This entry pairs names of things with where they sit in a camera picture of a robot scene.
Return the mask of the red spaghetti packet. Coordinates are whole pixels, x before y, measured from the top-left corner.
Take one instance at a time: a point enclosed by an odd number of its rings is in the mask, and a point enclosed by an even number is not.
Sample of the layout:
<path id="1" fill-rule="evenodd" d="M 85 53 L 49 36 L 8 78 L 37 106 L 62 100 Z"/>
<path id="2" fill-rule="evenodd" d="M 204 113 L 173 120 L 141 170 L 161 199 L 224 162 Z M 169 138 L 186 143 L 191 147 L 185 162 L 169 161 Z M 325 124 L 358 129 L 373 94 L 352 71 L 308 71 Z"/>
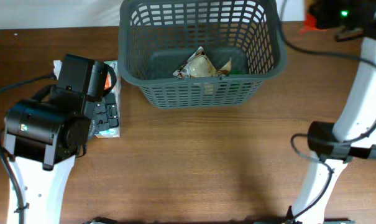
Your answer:
<path id="1" fill-rule="evenodd" d="M 305 15 L 305 20 L 303 21 L 303 26 L 300 29 L 300 34 L 304 34 L 305 32 L 308 32 L 308 31 L 318 30 L 318 28 L 316 27 L 316 23 L 317 23 L 316 18 L 310 13 L 307 13 Z"/>

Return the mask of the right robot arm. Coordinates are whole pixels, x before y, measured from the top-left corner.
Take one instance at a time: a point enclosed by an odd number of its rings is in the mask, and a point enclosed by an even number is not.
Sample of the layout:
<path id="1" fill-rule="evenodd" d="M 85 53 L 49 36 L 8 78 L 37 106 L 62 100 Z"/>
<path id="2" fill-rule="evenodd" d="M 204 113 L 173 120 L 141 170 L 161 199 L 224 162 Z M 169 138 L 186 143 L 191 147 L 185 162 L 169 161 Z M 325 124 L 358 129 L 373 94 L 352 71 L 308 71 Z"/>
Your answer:
<path id="1" fill-rule="evenodd" d="M 333 188 L 353 158 L 376 160 L 376 1 L 314 1 L 306 25 L 314 30 L 340 28 L 335 40 L 361 38 L 361 54 L 348 55 L 303 49 L 287 39 L 291 49 L 307 55 L 359 62 L 346 105 L 336 123 L 314 121 L 306 134 L 310 155 L 293 150 L 310 166 L 300 196 L 289 208 L 285 223 L 325 223 L 324 213 Z"/>

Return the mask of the Kleenex tissue multipack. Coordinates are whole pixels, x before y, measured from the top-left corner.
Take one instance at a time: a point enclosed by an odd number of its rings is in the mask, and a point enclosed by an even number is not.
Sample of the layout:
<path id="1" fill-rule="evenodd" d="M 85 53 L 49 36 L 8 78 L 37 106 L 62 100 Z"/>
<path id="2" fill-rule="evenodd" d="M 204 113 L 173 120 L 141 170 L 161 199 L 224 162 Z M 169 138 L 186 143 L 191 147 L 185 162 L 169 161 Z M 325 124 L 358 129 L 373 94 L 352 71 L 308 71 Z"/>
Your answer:
<path id="1" fill-rule="evenodd" d="M 117 69 L 117 60 L 107 61 L 116 74 L 116 84 L 111 92 L 97 104 L 95 118 L 95 136 L 97 138 L 118 138 L 121 121 L 121 76 Z"/>

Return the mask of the grey plastic shopping basket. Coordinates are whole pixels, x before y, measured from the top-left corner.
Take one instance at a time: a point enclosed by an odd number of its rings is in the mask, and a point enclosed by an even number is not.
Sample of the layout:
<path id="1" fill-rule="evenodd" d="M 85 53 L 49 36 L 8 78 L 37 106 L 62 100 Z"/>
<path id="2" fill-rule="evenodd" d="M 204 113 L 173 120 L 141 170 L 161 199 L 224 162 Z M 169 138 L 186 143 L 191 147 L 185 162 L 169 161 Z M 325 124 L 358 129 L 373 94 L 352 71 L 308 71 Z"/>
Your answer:
<path id="1" fill-rule="evenodd" d="M 157 108 L 242 104 L 287 64 L 273 0 L 124 1 L 119 12 L 119 73 Z"/>

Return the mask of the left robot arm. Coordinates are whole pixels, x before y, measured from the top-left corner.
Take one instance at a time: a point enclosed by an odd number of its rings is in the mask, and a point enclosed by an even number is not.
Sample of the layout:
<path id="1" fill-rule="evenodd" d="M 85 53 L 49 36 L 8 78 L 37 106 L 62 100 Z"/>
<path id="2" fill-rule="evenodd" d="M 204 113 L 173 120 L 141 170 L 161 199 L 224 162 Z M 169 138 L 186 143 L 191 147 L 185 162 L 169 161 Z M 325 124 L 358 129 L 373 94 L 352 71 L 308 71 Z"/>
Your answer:
<path id="1" fill-rule="evenodd" d="M 112 66 L 66 55 L 58 74 L 4 118 L 0 157 L 10 181 L 8 223 L 59 223 L 77 157 L 87 152 L 101 103 L 117 83 Z"/>

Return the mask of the green lid jar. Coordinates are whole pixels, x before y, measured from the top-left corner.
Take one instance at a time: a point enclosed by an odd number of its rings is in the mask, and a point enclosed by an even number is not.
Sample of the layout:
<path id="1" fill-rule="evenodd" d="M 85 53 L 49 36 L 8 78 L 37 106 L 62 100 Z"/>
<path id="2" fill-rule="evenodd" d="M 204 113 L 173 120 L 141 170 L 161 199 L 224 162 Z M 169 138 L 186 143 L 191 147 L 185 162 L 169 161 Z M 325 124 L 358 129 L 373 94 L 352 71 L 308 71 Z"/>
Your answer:
<path id="1" fill-rule="evenodd" d="M 229 72 L 229 75 L 243 75 L 244 72 L 243 71 L 239 71 L 239 70 L 232 70 Z"/>

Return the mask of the rice ball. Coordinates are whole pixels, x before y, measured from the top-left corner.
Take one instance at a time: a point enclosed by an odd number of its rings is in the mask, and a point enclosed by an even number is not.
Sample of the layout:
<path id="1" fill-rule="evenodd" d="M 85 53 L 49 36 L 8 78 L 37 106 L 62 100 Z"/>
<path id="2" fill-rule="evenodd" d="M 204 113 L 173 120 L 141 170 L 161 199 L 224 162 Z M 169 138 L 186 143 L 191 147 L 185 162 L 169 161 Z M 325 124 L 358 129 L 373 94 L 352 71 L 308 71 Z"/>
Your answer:
<path id="1" fill-rule="evenodd" d="M 221 68 L 215 68 L 206 55 L 204 48 L 198 49 L 180 68 L 173 72 L 173 76 L 182 78 L 206 78 L 226 76 L 232 70 L 232 58 Z"/>

